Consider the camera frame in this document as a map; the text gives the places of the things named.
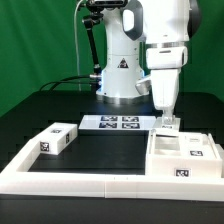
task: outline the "white platform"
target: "white platform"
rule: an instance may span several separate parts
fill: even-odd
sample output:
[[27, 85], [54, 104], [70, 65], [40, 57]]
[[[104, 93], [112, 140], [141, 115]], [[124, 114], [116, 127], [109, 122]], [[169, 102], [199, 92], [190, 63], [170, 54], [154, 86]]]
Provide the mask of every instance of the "white platform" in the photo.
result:
[[[76, 125], [67, 130], [76, 136]], [[223, 177], [27, 172], [42, 152], [40, 141], [31, 139], [2, 171], [1, 194], [224, 201]], [[214, 146], [223, 156], [222, 148]]]

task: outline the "black cable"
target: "black cable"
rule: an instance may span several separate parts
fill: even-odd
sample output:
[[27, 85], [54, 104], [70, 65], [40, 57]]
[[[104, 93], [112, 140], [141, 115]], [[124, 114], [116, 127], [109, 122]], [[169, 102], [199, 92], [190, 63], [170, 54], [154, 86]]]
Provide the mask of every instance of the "black cable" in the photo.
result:
[[[62, 79], [59, 82], [70, 81], [70, 80], [74, 80], [74, 79], [85, 79], [85, 78], [89, 78], [89, 75], [71, 76], [71, 77]], [[50, 90], [54, 90], [58, 85], [60, 85], [61, 83], [59, 83], [59, 82], [55, 82], [55, 84], [50, 88]]]
[[39, 91], [42, 91], [43, 90], [43, 88], [44, 87], [46, 87], [46, 86], [48, 86], [48, 85], [51, 85], [51, 84], [57, 84], [57, 86], [58, 85], [60, 85], [60, 84], [62, 84], [62, 83], [67, 83], [67, 84], [77, 84], [77, 85], [79, 85], [79, 84], [90, 84], [90, 83], [88, 83], [88, 82], [69, 82], [69, 81], [56, 81], [56, 82], [49, 82], [49, 83], [46, 83], [46, 84], [44, 84], [40, 89], [39, 89]]

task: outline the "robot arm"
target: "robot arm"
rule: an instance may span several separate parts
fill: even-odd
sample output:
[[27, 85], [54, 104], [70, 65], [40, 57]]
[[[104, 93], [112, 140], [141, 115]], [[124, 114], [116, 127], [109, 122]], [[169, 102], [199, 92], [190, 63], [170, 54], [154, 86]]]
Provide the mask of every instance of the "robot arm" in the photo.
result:
[[[123, 11], [124, 32], [149, 46], [146, 61], [151, 75], [145, 81], [151, 82], [155, 108], [163, 111], [161, 128], [175, 123], [178, 77], [188, 59], [184, 43], [189, 40], [190, 11], [189, 0], [131, 0]], [[146, 86], [142, 80], [137, 83], [140, 92]]]

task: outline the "warning sticker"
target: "warning sticker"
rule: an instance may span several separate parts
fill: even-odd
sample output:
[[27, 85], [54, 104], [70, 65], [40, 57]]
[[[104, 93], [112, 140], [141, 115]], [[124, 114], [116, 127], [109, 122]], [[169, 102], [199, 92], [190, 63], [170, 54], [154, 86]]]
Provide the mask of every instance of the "warning sticker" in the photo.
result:
[[120, 64], [118, 65], [118, 68], [128, 68], [128, 64], [124, 58], [121, 60]]

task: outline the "white block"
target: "white block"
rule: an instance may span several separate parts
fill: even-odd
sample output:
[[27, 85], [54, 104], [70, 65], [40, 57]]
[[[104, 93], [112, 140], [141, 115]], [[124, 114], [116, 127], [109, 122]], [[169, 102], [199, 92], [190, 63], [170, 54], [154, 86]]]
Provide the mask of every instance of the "white block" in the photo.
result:
[[104, 197], [105, 175], [16, 172], [0, 176], [1, 194]]
[[34, 139], [40, 142], [40, 153], [58, 155], [76, 137], [76, 124], [54, 123]]

